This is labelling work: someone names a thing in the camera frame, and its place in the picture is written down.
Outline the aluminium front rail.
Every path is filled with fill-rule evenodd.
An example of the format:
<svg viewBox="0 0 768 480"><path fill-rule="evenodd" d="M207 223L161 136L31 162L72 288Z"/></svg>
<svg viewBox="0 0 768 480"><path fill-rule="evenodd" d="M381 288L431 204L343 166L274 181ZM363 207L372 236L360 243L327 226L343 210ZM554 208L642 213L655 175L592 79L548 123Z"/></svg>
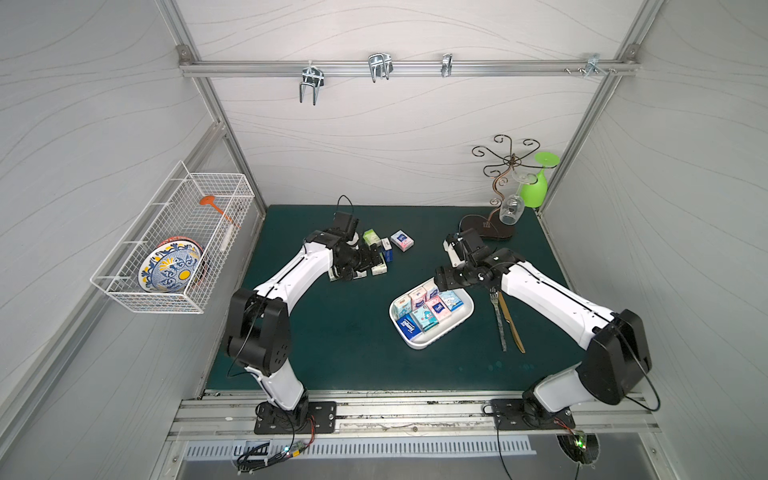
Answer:
<svg viewBox="0 0 768 480"><path fill-rule="evenodd" d="M491 434L493 399L517 399L519 391L315 390L314 401L337 404L340 438L423 437ZM255 409L266 399L257 391L210 391L183 400L168 432L170 440L252 438ZM659 433L653 413L623 400L617 406L585 402L571 408L576 425L590 433Z"/></svg>

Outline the aluminium rail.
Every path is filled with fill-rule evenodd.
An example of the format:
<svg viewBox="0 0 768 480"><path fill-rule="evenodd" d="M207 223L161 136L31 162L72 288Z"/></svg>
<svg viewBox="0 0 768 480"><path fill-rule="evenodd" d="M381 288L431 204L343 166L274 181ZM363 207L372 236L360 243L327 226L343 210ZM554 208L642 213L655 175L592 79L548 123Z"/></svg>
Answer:
<svg viewBox="0 0 768 480"><path fill-rule="evenodd" d="M393 60L394 78L442 78L441 60ZM461 60L453 59L450 77L549 77L570 76L565 68L576 69L587 59L577 60ZM181 65L182 75L188 78L292 78L299 79L309 61L198 61ZM367 78L370 72L365 60L316 61L325 78ZM600 59L604 68L615 68L614 76L630 76L641 68L637 62Z"/></svg>
<svg viewBox="0 0 768 480"><path fill-rule="evenodd" d="M491 434L493 399L517 399L519 391L315 390L314 401L337 404L340 438L423 437ZM252 438L255 409L266 399L257 391L210 391L183 400L168 432L170 440ZM590 433L659 433L653 413L623 400L617 406L585 402L571 408L576 425Z"/></svg>

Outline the teal cartoon tissue pack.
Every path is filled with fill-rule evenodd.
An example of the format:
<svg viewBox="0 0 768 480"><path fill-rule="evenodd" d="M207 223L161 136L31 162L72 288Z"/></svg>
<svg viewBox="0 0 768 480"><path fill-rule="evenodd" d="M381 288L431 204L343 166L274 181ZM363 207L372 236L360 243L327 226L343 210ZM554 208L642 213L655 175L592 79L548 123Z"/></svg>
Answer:
<svg viewBox="0 0 768 480"><path fill-rule="evenodd" d="M422 332L427 332L439 324L426 305L412 310L410 314L418 322Z"/></svg>

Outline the metal hook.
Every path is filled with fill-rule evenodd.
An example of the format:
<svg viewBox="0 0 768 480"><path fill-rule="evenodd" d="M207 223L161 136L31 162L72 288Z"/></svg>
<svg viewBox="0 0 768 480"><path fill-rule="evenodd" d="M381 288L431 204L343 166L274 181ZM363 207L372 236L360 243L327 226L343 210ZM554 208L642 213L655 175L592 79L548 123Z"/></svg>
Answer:
<svg viewBox="0 0 768 480"><path fill-rule="evenodd" d="M441 60L440 74L442 78L449 78L452 75L453 55L446 53Z"/></svg>
<svg viewBox="0 0 768 480"><path fill-rule="evenodd" d="M576 69L565 68L564 72L567 75L580 76L582 78L592 76L610 77L618 74L618 71L615 68L604 68L600 65L599 54L590 56L583 66Z"/></svg>
<svg viewBox="0 0 768 480"><path fill-rule="evenodd" d="M312 63L309 63L308 66L301 72L301 81L299 84L299 102L303 103L307 97L307 93L311 92L312 105L316 106L320 89L324 85L324 72Z"/></svg>
<svg viewBox="0 0 768 480"><path fill-rule="evenodd" d="M368 68L373 83L389 80L394 70L393 59L388 53L374 53L368 57Z"/></svg>

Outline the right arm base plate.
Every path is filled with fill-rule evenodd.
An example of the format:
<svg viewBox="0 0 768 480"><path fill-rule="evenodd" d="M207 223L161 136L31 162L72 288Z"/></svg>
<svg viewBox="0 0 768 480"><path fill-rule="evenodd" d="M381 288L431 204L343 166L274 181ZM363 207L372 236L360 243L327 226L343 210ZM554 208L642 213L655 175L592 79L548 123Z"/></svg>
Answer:
<svg viewBox="0 0 768 480"><path fill-rule="evenodd" d="M499 431L570 431L576 424L568 409L548 412L533 400L493 399L490 416Z"/></svg>

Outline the metal glass holder stand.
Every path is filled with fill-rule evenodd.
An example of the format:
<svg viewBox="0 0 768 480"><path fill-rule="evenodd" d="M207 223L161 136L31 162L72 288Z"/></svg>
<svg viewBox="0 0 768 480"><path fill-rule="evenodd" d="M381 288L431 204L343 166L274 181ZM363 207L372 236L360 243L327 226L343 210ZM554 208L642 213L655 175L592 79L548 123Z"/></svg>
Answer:
<svg viewBox="0 0 768 480"><path fill-rule="evenodd" d="M494 151L491 147L478 145L474 146L471 153L474 157L493 159L493 162L483 167L483 175L491 180L491 190L493 197L489 201L492 209L485 214L466 214L458 223L460 231L475 229L483 239L501 241L511 239L516 232L516 224L512 226L503 225L498 218L499 207L505 198L518 193L505 193L503 188L514 183L517 187L532 183L535 175L525 173L521 168L528 168L525 160L537 153L541 148L541 143L533 138L526 138L522 141L522 146L526 152L522 155L515 153L514 140L506 134L497 134L493 137L493 142L499 146L508 147L505 154Z"/></svg>

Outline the green plastic wine glass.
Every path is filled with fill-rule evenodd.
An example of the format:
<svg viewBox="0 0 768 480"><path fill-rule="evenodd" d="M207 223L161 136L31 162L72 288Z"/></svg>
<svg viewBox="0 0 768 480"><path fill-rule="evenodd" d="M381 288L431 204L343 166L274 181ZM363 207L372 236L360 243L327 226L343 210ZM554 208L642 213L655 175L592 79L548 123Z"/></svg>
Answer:
<svg viewBox="0 0 768 480"><path fill-rule="evenodd" d="M550 152L538 152L534 155L534 161L540 166L540 170L532 183L524 184L520 189L520 197L524 205L532 209L542 206L548 192L548 180L544 171L557 167L560 164L560 157Z"/></svg>

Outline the black round fan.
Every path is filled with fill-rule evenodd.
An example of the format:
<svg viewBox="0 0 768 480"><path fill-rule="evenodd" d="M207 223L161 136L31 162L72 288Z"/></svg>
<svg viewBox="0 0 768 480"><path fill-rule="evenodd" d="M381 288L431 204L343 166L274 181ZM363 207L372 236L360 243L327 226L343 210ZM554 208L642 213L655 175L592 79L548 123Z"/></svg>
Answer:
<svg viewBox="0 0 768 480"><path fill-rule="evenodd" d="M595 434L558 435L557 442L563 453L581 465L594 464L600 455L600 444Z"/></svg>

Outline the pink tempo pack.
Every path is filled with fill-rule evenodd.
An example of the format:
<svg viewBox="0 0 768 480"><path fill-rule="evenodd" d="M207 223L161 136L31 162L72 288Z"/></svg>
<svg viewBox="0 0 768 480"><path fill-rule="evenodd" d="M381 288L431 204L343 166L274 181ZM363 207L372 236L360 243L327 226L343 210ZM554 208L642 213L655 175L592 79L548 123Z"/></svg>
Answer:
<svg viewBox="0 0 768 480"><path fill-rule="evenodd" d="M427 300L432 299L439 294L439 289L433 279L427 280L421 285L421 287L425 291L425 298Z"/></svg>
<svg viewBox="0 0 768 480"><path fill-rule="evenodd" d="M411 303L411 309L416 310L424 306L427 300L427 291L424 287L419 286L408 293L408 298Z"/></svg>
<svg viewBox="0 0 768 480"><path fill-rule="evenodd" d="M414 240L406 234L403 230L398 230L390 236L390 240L396 245L402 252L408 251L414 246Z"/></svg>
<svg viewBox="0 0 768 480"><path fill-rule="evenodd" d="M452 314L450 308L438 295L430 298L426 302L426 306L428 307L432 315L435 317L437 322L442 322L444 320L447 320Z"/></svg>

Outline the dark blue Tempo pack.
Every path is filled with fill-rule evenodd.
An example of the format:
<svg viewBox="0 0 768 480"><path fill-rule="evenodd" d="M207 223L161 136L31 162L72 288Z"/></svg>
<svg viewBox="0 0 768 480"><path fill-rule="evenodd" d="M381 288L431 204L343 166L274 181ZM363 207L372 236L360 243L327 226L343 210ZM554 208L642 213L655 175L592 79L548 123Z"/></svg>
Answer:
<svg viewBox="0 0 768 480"><path fill-rule="evenodd" d="M411 314L403 315L396 321L396 325L406 341L412 341L422 333L421 327Z"/></svg>
<svg viewBox="0 0 768 480"><path fill-rule="evenodd" d="M382 249L385 261L387 263L391 263L393 261L393 249L390 241L387 238L383 238L381 240L382 243Z"/></svg>

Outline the white plastic storage box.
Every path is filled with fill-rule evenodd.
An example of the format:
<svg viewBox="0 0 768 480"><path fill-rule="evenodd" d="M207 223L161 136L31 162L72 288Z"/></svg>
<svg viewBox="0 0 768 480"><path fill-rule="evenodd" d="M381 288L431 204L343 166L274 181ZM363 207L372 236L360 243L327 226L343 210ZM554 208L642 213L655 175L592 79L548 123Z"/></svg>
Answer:
<svg viewBox="0 0 768 480"><path fill-rule="evenodd" d="M414 350L436 342L473 313L474 301L464 289L440 292L433 280L400 295L388 307L396 331Z"/></svg>

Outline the orange handled tool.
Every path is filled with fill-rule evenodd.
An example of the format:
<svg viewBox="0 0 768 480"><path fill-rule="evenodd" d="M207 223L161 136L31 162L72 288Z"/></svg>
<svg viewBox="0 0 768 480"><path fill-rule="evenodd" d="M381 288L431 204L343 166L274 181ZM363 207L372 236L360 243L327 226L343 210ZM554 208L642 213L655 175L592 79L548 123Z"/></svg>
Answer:
<svg viewBox="0 0 768 480"><path fill-rule="evenodd" d="M206 196L202 197L199 200L199 204L201 206L210 206L210 207L212 207L218 214L220 214L231 225L236 226L236 222L229 215L227 215L222 208L220 208L216 204L216 197L214 195L206 195Z"/></svg>

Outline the metal hook left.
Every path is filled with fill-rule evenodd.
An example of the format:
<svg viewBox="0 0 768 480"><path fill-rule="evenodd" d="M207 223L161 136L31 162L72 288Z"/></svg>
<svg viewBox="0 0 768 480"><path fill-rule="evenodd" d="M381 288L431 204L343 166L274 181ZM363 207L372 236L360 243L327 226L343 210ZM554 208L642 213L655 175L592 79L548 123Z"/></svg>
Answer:
<svg viewBox="0 0 768 480"><path fill-rule="evenodd" d="M311 92L312 105L316 106L320 89L324 85L324 72L312 63L309 63L308 66L301 72L301 81L299 84L299 102L303 103L307 97L307 93Z"/></svg>

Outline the light blue tissue pack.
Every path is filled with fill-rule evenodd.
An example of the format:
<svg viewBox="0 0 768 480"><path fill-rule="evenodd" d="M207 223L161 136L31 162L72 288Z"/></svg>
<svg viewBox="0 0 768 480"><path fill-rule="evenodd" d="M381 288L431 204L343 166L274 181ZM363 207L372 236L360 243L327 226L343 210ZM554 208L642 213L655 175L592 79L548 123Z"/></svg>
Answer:
<svg viewBox="0 0 768 480"><path fill-rule="evenodd" d="M440 292L439 297L451 312L456 311L464 305L463 300L454 290Z"/></svg>

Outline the metal hook right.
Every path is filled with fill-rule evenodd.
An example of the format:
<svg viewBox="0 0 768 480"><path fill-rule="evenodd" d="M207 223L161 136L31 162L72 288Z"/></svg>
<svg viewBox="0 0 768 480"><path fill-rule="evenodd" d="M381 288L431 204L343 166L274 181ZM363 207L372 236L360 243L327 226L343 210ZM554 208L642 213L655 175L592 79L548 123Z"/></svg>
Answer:
<svg viewBox="0 0 768 480"><path fill-rule="evenodd" d="M610 77L618 74L618 71L615 68L604 68L600 65L599 54L590 56L583 66L576 69L565 68L564 72L567 75L580 76L582 78L592 76Z"/></svg>

